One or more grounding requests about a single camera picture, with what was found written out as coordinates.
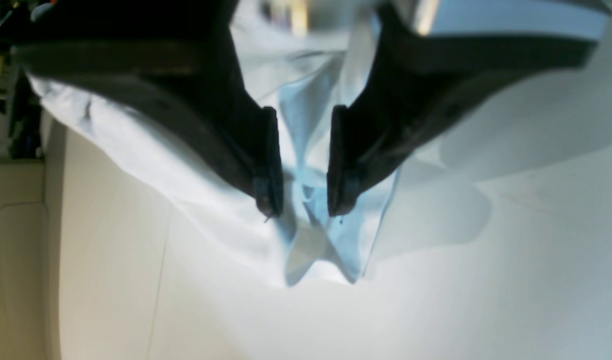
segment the beige wall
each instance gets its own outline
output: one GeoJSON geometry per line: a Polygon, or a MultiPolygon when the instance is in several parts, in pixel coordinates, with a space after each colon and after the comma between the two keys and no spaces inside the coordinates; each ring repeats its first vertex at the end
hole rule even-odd
{"type": "Polygon", "coordinates": [[[0,163],[2,360],[43,358],[41,240],[45,214],[42,198],[41,162],[0,163]]]}

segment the beige surface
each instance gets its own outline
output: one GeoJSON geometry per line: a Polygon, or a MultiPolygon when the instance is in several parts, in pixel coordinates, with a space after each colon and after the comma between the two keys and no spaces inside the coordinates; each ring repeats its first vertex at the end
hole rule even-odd
{"type": "Polygon", "coordinates": [[[173,212],[149,360],[247,359],[223,326],[217,309],[197,287],[196,274],[185,266],[201,262],[201,257],[189,251],[201,244],[208,245],[197,236],[196,227],[173,212]]]}
{"type": "Polygon", "coordinates": [[[6,316],[17,360],[45,360],[42,203],[0,209],[0,266],[6,316]]]}
{"type": "MultiPolygon", "coordinates": [[[[28,246],[36,246],[38,241],[41,240],[41,233],[35,234],[35,237],[29,237],[29,233],[22,229],[20,232],[15,232],[16,228],[19,227],[27,227],[28,231],[37,230],[39,221],[36,217],[39,216],[36,207],[32,207],[32,210],[29,210],[28,213],[27,208],[23,205],[31,205],[31,204],[39,204],[41,203],[43,193],[43,164],[37,161],[22,161],[22,162],[13,162],[13,163],[0,163],[0,234],[4,236],[4,238],[0,239],[0,245],[6,244],[8,240],[19,241],[16,244],[16,247],[4,247],[0,246],[0,256],[4,255],[5,258],[2,260],[0,257],[0,359],[17,359],[17,355],[20,354],[20,348],[18,346],[21,344],[18,340],[18,333],[14,333],[14,331],[20,330],[20,324],[24,324],[25,321],[28,320],[29,317],[34,316],[33,314],[22,315],[22,319],[11,319],[11,315],[14,315],[14,312],[26,312],[28,309],[25,307],[28,303],[24,303],[23,301],[19,303],[14,297],[10,297],[18,288],[11,287],[17,281],[27,281],[28,278],[25,277],[29,272],[32,274],[32,271],[36,268],[36,262],[31,261],[29,266],[26,267],[25,264],[17,262],[15,265],[12,262],[16,259],[16,251],[21,250],[19,246],[22,244],[27,244],[28,246]],[[22,205],[20,207],[21,214],[19,214],[18,208],[15,208],[13,205],[22,205]],[[8,285],[9,296],[6,296],[6,289],[8,285]]],[[[29,256],[26,259],[36,261],[37,258],[33,256],[29,256]]],[[[36,299],[36,289],[30,292],[24,292],[25,295],[31,294],[36,299]]],[[[43,333],[34,333],[32,337],[43,337],[43,333]]]]}
{"type": "Polygon", "coordinates": [[[68,134],[63,179],[59,333],[66,360],[148,353],[170,205],[68,134]]]}

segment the wrinkled fabric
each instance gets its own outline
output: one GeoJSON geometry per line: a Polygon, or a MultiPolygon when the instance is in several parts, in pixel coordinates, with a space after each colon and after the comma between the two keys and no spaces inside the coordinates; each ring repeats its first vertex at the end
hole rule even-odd
{"type": "Polygon", "coordinates": [[[330,218],[326,172],[331,111],[351,104],[368,77],[379,24],[366,13],[352,30],[295,38],[242,1],[231,30],[247,91],[278,110],[285,173],[281,218],[266,221],[254,199],[226,184],[176,137],[129,107],[32,78],[53,116],[116,164],[164,194],[203,237],[279,287],[302,280],[353,284],[363,275],[395,184],[392,175],[330,218]]]}

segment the white cloth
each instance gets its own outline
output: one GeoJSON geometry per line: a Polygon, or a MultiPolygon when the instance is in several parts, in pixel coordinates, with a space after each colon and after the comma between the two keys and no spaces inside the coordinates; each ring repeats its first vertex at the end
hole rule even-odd
{"type": "Polygon", "coordinates": [[[252,198],[138,112],[52,81],[32,78],[33,87],[57,120],[167,196],[198,232],[272,285],[291,287],[305,278],[355,283],[396,175],[360,196],[350,214],[328,217],[331,109],[350,104],[365,86],[378,22],[367,13],[353,30],[301,39],[272,29],[255,6],[241,1],[231,28],[248,92],[278,110],[286,198],[279,219],[266,223],[252,198]]]}

